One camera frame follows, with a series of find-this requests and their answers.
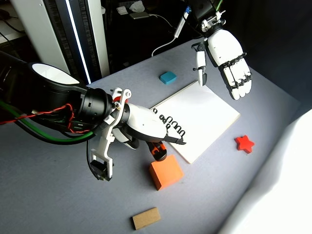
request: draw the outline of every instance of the blue block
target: blue block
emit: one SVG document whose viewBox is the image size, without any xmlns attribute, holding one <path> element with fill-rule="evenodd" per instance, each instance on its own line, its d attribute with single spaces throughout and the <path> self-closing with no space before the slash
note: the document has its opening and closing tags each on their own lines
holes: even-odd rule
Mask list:
<svg viewBox="0 0 312 234">
<path fill-rule="evenodd" d="M 172 82 L 176 80 L 176 74 L 174 74 L 173 72 L 166 72 L 165 74 L 162 74 L 160 76 L 160 80 L 164 84 L 171 84 Z"/>
</svg>

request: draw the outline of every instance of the green wire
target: green wire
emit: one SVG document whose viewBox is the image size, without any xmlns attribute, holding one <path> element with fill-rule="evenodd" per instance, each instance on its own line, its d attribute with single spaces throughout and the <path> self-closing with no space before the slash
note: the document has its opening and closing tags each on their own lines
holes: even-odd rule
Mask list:
<svg viewBox="0 0 312 234">
<path fill-rule="evenodd" d="M 5 104 L 3 101 L 0 100 L 0 106 L 2 108 L 4 108 L 5 110 L 7 110 L 8 112 L 10 112 L 14 117 L 18 118 L 20 117 L 20 115 L 12 110 L 9 105 Z M 36 126 L 32 125 L 30 122 L 24 120 L 24 119 L 20 119 L 20 121 L 22 121 L 22 123 L 24 123 L 27 127 L 29 127 L 31 130 L 33 130 L 34 132 L 36 132 L 37 134 L 41 135 L 42 137 L 45 137 L 49 140 L 53 140 L 53 141 L 58 141 L 58 142 L 75 142 L 77 140 L 81 140 L 81 139 L 85 139 L 89 136 L 91 136 L 93 134 L 92 131 L 84 134 L 84 135 L 81 135 L 81 136 L 78 136 L 78 137 L 75 137 L 75 138 L 70 138 L 70 139 L 60 139 L 60 138 L 55 138 L 53 136 L 50 136 L 48 134 L 46 134 L 45 132 L 43 132 L 41 129 L 37 128 Z"/>
<path fill-rule="evenodd" d="M 223 2 L 223 0 L 220 0 L 220 2 L 219 2 L 219 4 L 218 4 L 218 6 L 216 7 L 216 11 L 218 11 L 219 10 L 219 8 L 220 8 L 220 6 L 221 6 L 221 4 L 222 4 L 222 2 Z"/>
</svg>

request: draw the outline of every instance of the orange cube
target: orange cube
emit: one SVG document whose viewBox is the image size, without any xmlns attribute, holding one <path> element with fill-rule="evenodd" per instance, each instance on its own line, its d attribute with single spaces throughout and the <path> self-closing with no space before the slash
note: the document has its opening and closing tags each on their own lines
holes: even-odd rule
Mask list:
<svg viewBox="0 0 312 234">
<path fill-rule="evenodd" d="M 184 176 L 174 155 L 167 156 L 163 161 L 152 162 L 150 173 L 157 190 L 161 190 L 176 183 Z"/>
</svg>

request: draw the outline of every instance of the white paper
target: white paper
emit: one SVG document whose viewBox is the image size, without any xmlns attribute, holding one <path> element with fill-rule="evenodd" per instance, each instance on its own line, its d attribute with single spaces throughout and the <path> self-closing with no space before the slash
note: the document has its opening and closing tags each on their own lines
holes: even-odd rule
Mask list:
<svg viewBox="0 0 312 234">
<path fill-rule="evenodd" d="M 185 131 L 185 145 L 171 143 L 188 163 L 193 163 L 240 116 L 207 86 L 195 82 L 155 107 L 157 115 L 171 116 Z"/>
</svg>

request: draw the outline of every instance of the red star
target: red star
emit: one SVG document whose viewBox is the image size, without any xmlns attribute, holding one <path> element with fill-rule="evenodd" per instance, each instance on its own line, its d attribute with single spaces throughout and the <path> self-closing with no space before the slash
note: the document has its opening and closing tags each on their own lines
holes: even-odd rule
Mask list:
<svg viewBox="0 0 312 234">
<path fill-rule="evenodd" d="M 243 137 L 237 137 L 235 138 L 235 141 L 237 143 L 238 150 L 243 150 L 248 154 L 253 151 L 252 147 L 254 146 L 254 143 L 248 139 L 248 136 L 245 135 Z"/>
</svg>

